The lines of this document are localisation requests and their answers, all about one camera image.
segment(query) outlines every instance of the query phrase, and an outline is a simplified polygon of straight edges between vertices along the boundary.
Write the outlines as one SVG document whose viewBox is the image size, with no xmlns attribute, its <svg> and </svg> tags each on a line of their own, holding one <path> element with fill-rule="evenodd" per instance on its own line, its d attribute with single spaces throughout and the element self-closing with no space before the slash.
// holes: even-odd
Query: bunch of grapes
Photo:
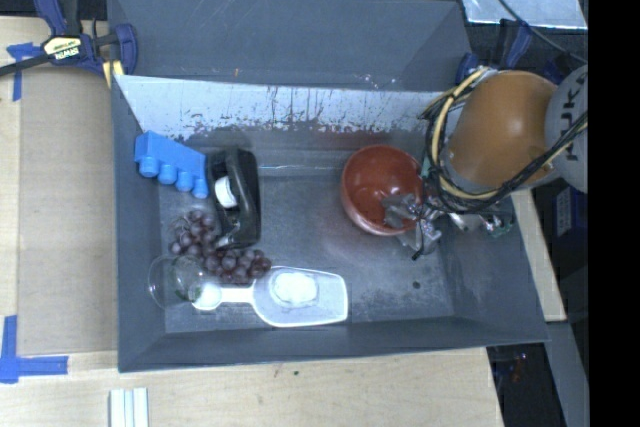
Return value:
<svg viewBox="0 0 640 427">
<path fill-rule="evenodd" d="M 172 223 L 175 239 L 169 251 L 198 257 L 203 268 L 225 284 L 247 285 L 271 269 L 271 260 L 260 249 L 216 248 L 220 227 L 214 214 L 192 210 Z"/>
<path fill-rule="evenodd" d="M 207 256 L 204 266 L 222 283 L 247 285 L 271 269 L 271 260 L 260 249 L 220 249 Z"/>
</svg>

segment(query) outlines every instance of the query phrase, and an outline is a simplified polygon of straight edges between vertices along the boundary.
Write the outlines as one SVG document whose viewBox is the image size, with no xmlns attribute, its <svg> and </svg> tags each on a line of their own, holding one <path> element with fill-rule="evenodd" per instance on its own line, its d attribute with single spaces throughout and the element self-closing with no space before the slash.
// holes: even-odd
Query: cardboard sheet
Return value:
<svg viewBox="0 0 640 427">
<path fill-rule="evenodd" d="M 106 82 L 78 69 L 40 66 L 23 74 L 21 110 L 18 353 L 114 349 Z"/>
</svg>

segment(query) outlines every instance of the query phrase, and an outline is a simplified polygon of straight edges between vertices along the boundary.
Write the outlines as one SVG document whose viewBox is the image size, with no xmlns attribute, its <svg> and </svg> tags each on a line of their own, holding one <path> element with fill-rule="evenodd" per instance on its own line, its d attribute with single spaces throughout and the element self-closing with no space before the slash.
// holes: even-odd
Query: blue toy block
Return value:
<svg viewBox="0 0 640 427">
<path fill-rule="evenodd" d="M 135 161 L 145 178 L 157 177 L 160 183 L 191 191 L 196 198 L 209 196 L 206 157 L 199 151 L 148 131 L 136 138 Z"/>
<path fill-rule="evenodd" d="M 7 52 L 16 62 L 22 61 L 29 57 L 37 57 L 44 52 L 38 45 L 33 43 L 19 43 L 17 45 L 9 45 Z M 17 71 L 13 76 L 13 101 L 17 102 L 22 98 L 22 72 Z"/>
<path fill-rule="evenodd" d="M 16 315 L 4 318 L 2 355 L 0 356 L 0 383 L 14 384 L 22 376 L 63 375 L 67 373 L 69 356 L 20 358 L 16 356 Z"/>
</svg>

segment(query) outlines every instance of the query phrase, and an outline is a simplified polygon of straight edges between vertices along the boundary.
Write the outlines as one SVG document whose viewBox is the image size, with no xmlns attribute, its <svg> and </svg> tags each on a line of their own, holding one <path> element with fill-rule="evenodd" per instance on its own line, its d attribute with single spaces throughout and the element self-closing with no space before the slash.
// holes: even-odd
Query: blue tape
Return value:
<svg viewBox="0 0 640 427">
<path fill-rule="evenodd" d="M 4 318 L 0 383 L 15 384 L 20 377 L 30 375 L 65 375 L 69 356 L 21 358 L 16 355 L 17 315 Z"/>
<path fill-rule="evenodd" d="M 37 57 L 44 53 L 39 46 L 34 45 L 33 43 L 9 45 L 7 47 L 7 52 L 9 52 L 9 55 L 13 57 L 16 62 L 30 57 Z M 17 71 L 13 75 L 13 101 L 17 102 L 20 98 L 22 98 L 22 72 Z"/>
</svg>

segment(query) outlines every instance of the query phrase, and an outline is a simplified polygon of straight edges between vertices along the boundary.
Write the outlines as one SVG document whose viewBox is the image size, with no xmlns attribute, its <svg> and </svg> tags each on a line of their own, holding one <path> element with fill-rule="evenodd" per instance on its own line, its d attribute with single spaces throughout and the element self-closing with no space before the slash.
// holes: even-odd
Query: black tape dispenser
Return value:
<svg viewBox="0 0 640 427">
<path fill-rule="evenodd" d="M 207 156 L 207 179 L 222 225 L 220 248 L 243 248 L 260 240 L 260 186 L 253 153 L 229 148 Z"/>
</svg>

